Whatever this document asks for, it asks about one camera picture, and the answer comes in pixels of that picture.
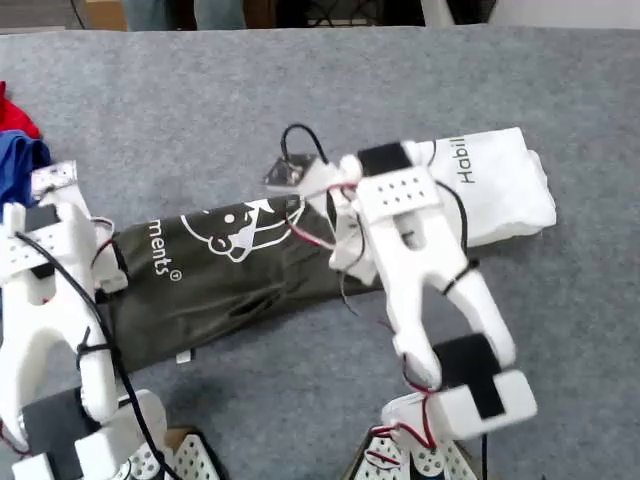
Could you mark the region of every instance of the gray carpet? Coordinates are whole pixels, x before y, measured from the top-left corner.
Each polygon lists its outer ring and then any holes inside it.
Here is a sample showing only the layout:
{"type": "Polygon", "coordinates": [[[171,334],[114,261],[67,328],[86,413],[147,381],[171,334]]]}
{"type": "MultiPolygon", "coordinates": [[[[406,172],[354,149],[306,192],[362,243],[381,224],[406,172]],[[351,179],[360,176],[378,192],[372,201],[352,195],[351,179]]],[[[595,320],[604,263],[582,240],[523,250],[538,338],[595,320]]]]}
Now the gray carpet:
{"type": "MultiPolygon", "coordinates": [[[[491,467],[512,480],[638,478],[640,32],[67,32],[0,38],[0,78],[55,157],[80,162],[94,214],[121,226],[264,193],[292,121],[333,158],[521,126],[559,225],[475,252],[540,409],[491,435],[491,467]]],[[[162,396],[172,424],[201,427],[232,478],[335,479],[407,391],[375,323],[381,295],[354,302],[365,318],[329,302],[134,383],[162,396]]],[[[434,339],[462,323],[430,293],[425,318],[434,339]]],[[[48,389],[75,381],[65,359],[48,389]]],[[[13,458],[0,456],[7,478],[13,458]]]]}

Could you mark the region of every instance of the red wire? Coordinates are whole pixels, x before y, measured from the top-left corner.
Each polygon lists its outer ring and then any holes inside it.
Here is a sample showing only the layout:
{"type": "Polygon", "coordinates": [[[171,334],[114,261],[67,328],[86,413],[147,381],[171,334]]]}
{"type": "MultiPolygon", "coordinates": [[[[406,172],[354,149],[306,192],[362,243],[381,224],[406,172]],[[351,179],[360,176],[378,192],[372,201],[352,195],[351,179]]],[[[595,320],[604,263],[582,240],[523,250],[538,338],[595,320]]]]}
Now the red wire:
{"type": "Polygon", "coordinates": [[[433,390],[429,390],[427,387],[423,385],[418,385],[416,382],[409,378],[409,374],[407,373],[407,354],[405,353],[402,356],[402,376],[404,377],[404,381],[411,386],[414,390],[417,390],[420,393],[424,393],[426,396],[432,395],[435,393],[433,390]]]}
{"type": "Polygon", "coordinates": [[[412,426],[407,425],[406,423],[396,423],[396,428],[401,428],[402,430],[406,431],[407,433],[409,433],[413,438],[415,438],[415,440],[424,448],[426,448],[427,450],[433,450],[436,448],[436,444],[435,442],[433,442],[433,436],[431,435],[431,432],[429,432],[427,434],[427,440],[425,440],[424,438],[422,438],[422,436],[413,429],[412,426]]]}
{"type": "Polygon", "coordinates": [[[91,260],[91,268],[93,268],[93,266],[95,265],[96,260],[98,260],[98,257],[100,256],[100,254],[104,252],[104,250],[112,243],[113,243],[113,238],[110,238],[109,240],[105,241],[102,245],[100,245],[100,248],[98,248],[98,251],[93,256],[93,260],[91,260]]]}
{"type": "Polygon", "coordinates": [[[31,454],[28,450],[26,452],[23,452],[18,447],[16,447],[13,443],[11,443],[11,441],[4,435],[3,431],[4,431],[4,422],[2,420],[0,420],[0,441],[2,441],[2,443],[7,445],[7,447],[9,447],[11,449],[11,451],[13,453],[15,453],[16,455],[20,455],[21,457],[25,457],[25,456],[31,454]]]}
{"type": "Polygon", "coordinates": [[[369,462],[370,465],[373,465],[376,468],[379,468],[380,470],[391,470],[392,468],[396,468],[400,465],[400,462],[398,460],[396,460],[395,458],[391,458],[391,457],[387,457],[386,455],[383,455],[381,453],[378,452],[374,452],[373,450],[367,450],[366,452],[364,452],[365,455],[371,455],[372,457],[378,458],[380,460],[382,460],[383,462],[387,462],[392,464],[392,467],[381,467],[379,465],[376,465],[375,463],[370,462],[367,459],[367,462],[369,462]]]}
{"type": "Polygon", "coordinates": [[[431,433],[431,428],[429,427],[429,417],[427,416],[427,400],[429,397],[427,395],[422,399],[422,429],[424,430],[424,434],[427,437],[427,442],[433,445],[431,450],[436,448],[436,441],[433,438],[433,434],[431,433]]]}

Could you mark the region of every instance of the white plastic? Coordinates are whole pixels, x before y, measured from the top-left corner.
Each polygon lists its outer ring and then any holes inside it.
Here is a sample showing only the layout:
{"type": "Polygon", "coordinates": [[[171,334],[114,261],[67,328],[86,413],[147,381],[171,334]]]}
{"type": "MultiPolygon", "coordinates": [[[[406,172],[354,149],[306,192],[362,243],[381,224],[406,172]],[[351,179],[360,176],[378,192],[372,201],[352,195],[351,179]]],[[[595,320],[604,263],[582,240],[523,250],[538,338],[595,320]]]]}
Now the white plastic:
{"type": "MultiPolygon", "coordinates": [[[[72,203],[87,218],[91,217],[78,186],[75,161],[60,162],[34,170],[31,173],[31,185],[32,194],[35,198],[40,199],[39,205],[72,203]],[[48,187],[54,187],[54,190],[45,194],[48,187]]],[[[96,226],[95,230],[97,245],[102,245],[109,239],[110,232],[104,228],[96,226]]],[[[96,259],[93,266],[93,276],[96,287],[104,290],[105,293],[117,292],[128,286],[127,276],[118,268],[118,261],[112,246],[107,247],[96,259]]]]}
{"type": "MultiPolygon", "coordinates": [[[[20,217],[24,207],[5,204],[8,218],[20,217]]],[[[96,249],[93,225],[71,204],[56,208],[60,223],[29,233],[31,238],[47,242],[67,271],[90,296],[93,296],[93,277],[90,262],[96,249]]],[[[24,231],[15,222],[11,228],[24,231]]],[[[4,225],[0,229],[0,269],[6,275],[3,285],[4,343],[0,348],[0,382],[3,385],[0,417],[20,446],[26,439],[20,428],[20,410],[29,404],[45,368],[47,353],[53,344],[64,341],[75,351],[89,328],[87,345],[104,344],[100,327],[78,293],[58,273],[54,275],[55,294],[43,290],[28,270],[42,264],[44,259],[25,250],[20,240],[4,225]]],[[[83,405],[96,421],[108,420],[117,408],[115,378],[111,357],[107,351],[94,352],[80,361],[83,386],[83,405]]]]}
{"type": "Polygon", "coordinates": [[[533,417],[538,407],[522,372],[511,370],[494,377],[505,413],[480,418],[469,387],[461,386],[433,395],[427,402],[427,415],[441,435],[456,440],[476,438],[533,417]]]}
{"type": "MultiPolygon", "coordinates": [[[[419,165],[420,148],[413,142],[403,145],[419,165]]],[[[356,192],[367,246],[387,294],[396,353],[437,389],[442,373],[422,324],[422,288],[428,282],[443,290],[466,268],[467,258],[447,223],[436,184],[423,167],[363,178],[356,192]]],[[[486,335],[503,368],[515,361],[513,339],[479,272],[463,277],[449,298],[472,330],[486,335]]]]}
{"type": "MultiPolygon", "coordinates": [[[[494,382],[505,413],[483,420],[480,418],[469,387],[466,385],[430,395],[427,418],[437,443],[448,440],[469,440],[508,425],[533,417],[538,407],[525,376],[510,370],[494,376],[494,382]]],[[[382,410],[385,425],[406,423],[422,434],[423,395],[414,393],[396,398],[382,410]]]]}
{"type": "MultiPolygon", "coordinates": [[[[162,402],[148,390],[140,390],[136,392],[136,396],[151,436],[155,444],[162,448],[164,434],[167,431],[166,412],[162,402]]],[[[144,463],[139,459],[147,461],[152,458],[147,444],[144,443],[144,437],[131,404],[118,409],[113,418],[99,431],[78,440],[76,452],[84,473],[84,480],[110,479],[127,459],[132,461],[132,472],[137,471],[144,463]],[[137,453],[129,458],[131,452],[136,451],[137,453]]],[[[139,477],[141,480],[153,478],[153,476],[148,476],[152,471],[148,468],[149,465],[144,464],[142,470],[147,472],[145,474],[147,477],[139,477]]]]}
{"type": "Polygon", "coordinates": [[[11,469],[15,480],[56,480],[44,454],[14,463],[11,469]]]}

